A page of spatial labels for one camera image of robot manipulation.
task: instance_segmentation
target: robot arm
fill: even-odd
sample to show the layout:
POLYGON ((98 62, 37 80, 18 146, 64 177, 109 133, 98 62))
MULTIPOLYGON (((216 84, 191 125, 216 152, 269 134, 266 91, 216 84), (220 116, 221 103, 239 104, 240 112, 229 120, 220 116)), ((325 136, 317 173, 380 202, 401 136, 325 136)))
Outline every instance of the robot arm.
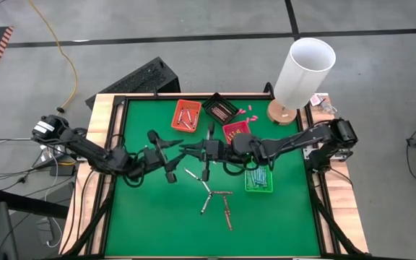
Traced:
MULTIPOLYGON (((243 171, 255 170, 260 165, 268 165, 273 169, 274 161, 280 155, 318 143, 324 145, 310 153, 311 167, 326 170, 330 165, 330 157, 342 150, 349 150, 357 141, 349 121, 334 119, 316 123, 305 131, 282 139, 260 139, 253 134, 237 134, 231 145, 216 139, 206 139, 197 144, 181 145, 181 152, 201 161, 221 162, 226 173, 238 176, 243 171), (255 168, 246 167, 251 161, 256 164, 255 168), (227 165, 234 165, 240 170, 233 172, 227 165)), ((202 179, 208 181, 209 173, 205 173, 202 179)))
POLYGON ((89 141, 77 130, 69 127, 65 118, 58 116, 44 116, 32 130, 32 140, 53 146, 61 144, 65 148, 85 157, 93 170, 113 176, 123 176, 125 182, 131 186, 140 186, 144 175, 158 168, 164 167, 169 183, 176 182, 173 171, 185 155, 168 161, 163 149, 172 147, 182 140, 164 141, 155 131, 149 131, 147 137, 155 146, 154 149, 145 147, 137 154, 129 154, 123 147, 117 146, 106 150, 89 141))
POLYGON ((130 187, 142 185, 146 174, 159 168, 165 169, 168 183, 177 181, 173 171, 177 164, 186 156, 194 156, 204 162, 202 180, 209 180, 209 162, 221 162, 226 173, 238 176, 245 170, 255 170, 260 165, 274 168, 274 161, 282 154, 304 148, 311 144, 324 144, 320 149, 309 155, 311 167, 316 170, 329 168, 329 159, 341 150, 352 148, 358 141, 349 121, 334 119, 314 124, 300 133, 282 139, 260 139, 253 134, 237 134, 232 144, 213 139, 215 127, 212 123, 207 132, 207 139, 197 144, 184 144, 181 154, 176 158, 167 159, 163 150, 180 144, 183 140, 164 141, 151 130, 147 137, 155 148, 145 147, 137 154, 129 154, 123 147, 117 146, 112 150, 102 147, 84 138, 75 129, 69 127, 69 122, 58 116, 44 116, 32 130, 32 139, 47 146, 62 144, 65 148, 87 158, 93 170, 113 176, 123 176, 130 187), (247 168, 252 162, 255 168, 247 168), (227 165, 234 165, 240 170, 233 172, 227 165))

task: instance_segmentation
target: wooden table frame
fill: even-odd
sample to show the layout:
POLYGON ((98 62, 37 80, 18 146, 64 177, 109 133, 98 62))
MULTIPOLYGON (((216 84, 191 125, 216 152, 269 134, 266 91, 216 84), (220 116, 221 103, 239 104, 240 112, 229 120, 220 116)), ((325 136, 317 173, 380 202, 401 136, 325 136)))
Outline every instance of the wooden table frame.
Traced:
MULTIPOLYGON (((87 138, 100 145, 101 147, 114 147, 117 143, 116 138, 111 138, 114 134, 122 132, 124 127, 123 114, 126 114, 127 108, 124 107, 124 100, 126 97, 133 99, 168 99, 168 98, 208 98, 213 93, 160 93, 155 97, 152 93, 135 93, 135 94, 99 94, 96 97, 95 105, 92 110, 90 125, 88 128, 87 138)), ((223 96, 231 96, 234 98, 243 99, 270 99, 269 92, 263 93, 221 93, 223 96)), ((330 102, 328 95, 325 102, 330 102)), ((333 115, 319 111, 317 108, 307 107, 300 111, 301 116, 297 117, 298 125, 304 129, 308 123, 312 124, 314 121, 322 121, 333 119, 333 115)), ((344 162, 332 162, 332 167, 349 177, 347 166, 344 162)), ((64 228, 64 236, 62 238, 61 248, 66 243, 64 252, 70 249, 77 236, 82 234, 84 229, 90 223, 93 212, 96 212, 103 202, 105 195, 111 184, 111 177, 93 173, 88 182, 85 183, 87 176, 90 173, 90 167, 87 163, 82 163, 77 174, 76 188, 74 192, 74 199, 71 204, 76 201, 76 207, 70 206, 69 215, 66 220, 64 228), (79 220, 80 205, 82 205, 82 217, 79 220)), ((352 192, 351 185, 343 178, 331 171, 326 175, 318 177, 312 175, 313 181, 318 188, 316 188, 319 197, 329 207, 338 226, 344 231, 346 236, 358 247, 361 251, 367 252, 365 237, 363 234, 362 225, 358 214, 358 208, 355 203, 355 197, 352 192)), ((99 222, 95 229, 94 235, 89 239, 88 243, 82 250, 82 254, 101 254, 105 252, 105 241, 103 235, 108 230, 108 219, 110 215, 106 214, 99 222)), ((318 213, 315 214, 316 230, 318 233, 319 248, 321 252, 339 253, 340 246, 335 240, 332 232, 330 232, 326 221, 319 218, 318 213)))

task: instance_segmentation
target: green tabletop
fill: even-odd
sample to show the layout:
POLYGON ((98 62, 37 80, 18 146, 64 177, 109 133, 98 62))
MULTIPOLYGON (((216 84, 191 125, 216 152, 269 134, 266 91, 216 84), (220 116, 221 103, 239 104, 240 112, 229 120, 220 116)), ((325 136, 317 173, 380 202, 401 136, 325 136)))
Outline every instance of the green tabletop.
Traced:
MULTIPOLYGON (((250 122, 253 134, 261 138, 283 138, 298 131, 296 123, 274 125, 267 118, 269 100, 231 100, 247 111, 233 120, 258 116, 250 122)), ((170 127, 177 100, 131 100, 124 136, 129 152, 152 146, 147 132, 154 129, 166 140, 184 139, 193 144, 206 138, 209 122, 200 115, 195 133, 170 127)), ((215 124, 215 139, 225 142, 222 126, 215 124)), ((169 159, 178 148, 166 150, 169 159)), ((211 190, 233 191, 228 197, 233 231, 229 231, 221 196, 214 196, 206 212, 200 210, 207 198, 202 183, 184 172, 188 168, 201 176, 203 165, 193 157, 184 158, 175 174, 178 182, 169 184, 164 170, 145 176, 139 188, 128 187, 122 179, 110 218, 106 256, 318 256, 319 246, 302 153, 289 152, 275 164, 274 192, 251 193, 244 178, 233 177, 222 165, 211 164, 208 182, 211 190)))

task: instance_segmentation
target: green tray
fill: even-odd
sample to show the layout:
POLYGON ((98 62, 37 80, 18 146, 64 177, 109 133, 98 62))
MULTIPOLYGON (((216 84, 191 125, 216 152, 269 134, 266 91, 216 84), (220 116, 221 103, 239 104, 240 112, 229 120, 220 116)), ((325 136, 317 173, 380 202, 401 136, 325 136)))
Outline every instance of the green tray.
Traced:
POLYGON ((245 190, 250 192, 273 192, 274 182, 269 166, 259 166, 256 170, 245 171, 245 190))

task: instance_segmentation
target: lamp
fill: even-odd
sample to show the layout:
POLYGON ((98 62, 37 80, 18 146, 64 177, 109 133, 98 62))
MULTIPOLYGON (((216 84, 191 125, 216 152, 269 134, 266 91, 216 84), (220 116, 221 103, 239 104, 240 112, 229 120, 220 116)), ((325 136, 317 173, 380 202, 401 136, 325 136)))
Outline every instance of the lamp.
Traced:
POLYGON ((302 38, 290 47, 274 87, 275 99, 267 108, 269 119, 287 125, 319 88, 336 60, 330 45, 314 38, 302 38))

